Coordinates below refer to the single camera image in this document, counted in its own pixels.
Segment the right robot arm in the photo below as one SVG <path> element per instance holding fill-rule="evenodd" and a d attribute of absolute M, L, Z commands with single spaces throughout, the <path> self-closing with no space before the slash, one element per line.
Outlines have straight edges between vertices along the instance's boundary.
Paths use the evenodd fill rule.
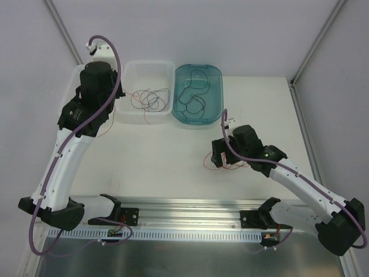
<path fill-rule="evenodd" d="M 221 122 L 223 136 L 212 141 L 211 161 L 216 167 L 224 162 L 246 162 L 252 170 L 287 188 L 306 208 L 293 207 L 281 199 L 267 199 L 251 216 L 249 225 L 269 229 L 280 224 L 307 232 L 332 254 L 343 256 L 350 248 L 368 246 L 365 209 L 362 202 L 347 200 L 317 181 L 306 177 L 297 165 L 273 145 L 263 145 L 250 125 L 230 127 Z"/>

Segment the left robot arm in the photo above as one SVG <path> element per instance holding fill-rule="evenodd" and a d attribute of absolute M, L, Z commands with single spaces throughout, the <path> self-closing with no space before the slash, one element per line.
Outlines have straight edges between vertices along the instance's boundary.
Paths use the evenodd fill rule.
<path fill-rule="evenodd" d="M 80 72 L 80 85 L 65 104 L 58 119 L 57 158 L 52 173 L 45 173 L 40 186 L 18 203 L 19 209 L 36 214 L 42 222 L 65 231 L 81 221 L 95 218 L 90 203 L 70 198 L 79 165 L 100 127 L 108 121 L 115 100 L 123 97 L 118 73 L 106 62 L 90 62 Z"/>

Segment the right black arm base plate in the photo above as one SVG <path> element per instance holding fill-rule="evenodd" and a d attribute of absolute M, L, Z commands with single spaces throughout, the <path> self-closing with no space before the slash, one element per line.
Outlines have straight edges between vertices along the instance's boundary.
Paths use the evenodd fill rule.
<path fill-rule="evenodd" d="M 259 229 L 261 226 L 259 212 L 257 210 L 242 210 L 240 213 L 240 225 L 243 229 Z"/>

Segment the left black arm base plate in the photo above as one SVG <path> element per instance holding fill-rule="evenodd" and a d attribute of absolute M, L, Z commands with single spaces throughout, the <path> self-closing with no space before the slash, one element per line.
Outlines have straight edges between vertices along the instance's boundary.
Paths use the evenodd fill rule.
<path fill-rule="evenodd" d="M 138 218 L 139 218 L 139 209 L 138 208 L 117 208 L 110 216 L 103 217 L 103 219 L 107 219 L 114 222 L 123 222 L 128 226 L 137 226 Z M 116 223 L 108 223 L 98 218 L 93 218 L 88 220 L 89 225 L 93 226 L 104 226 L 104 225 L 113 225 L 117 226 Z"/>

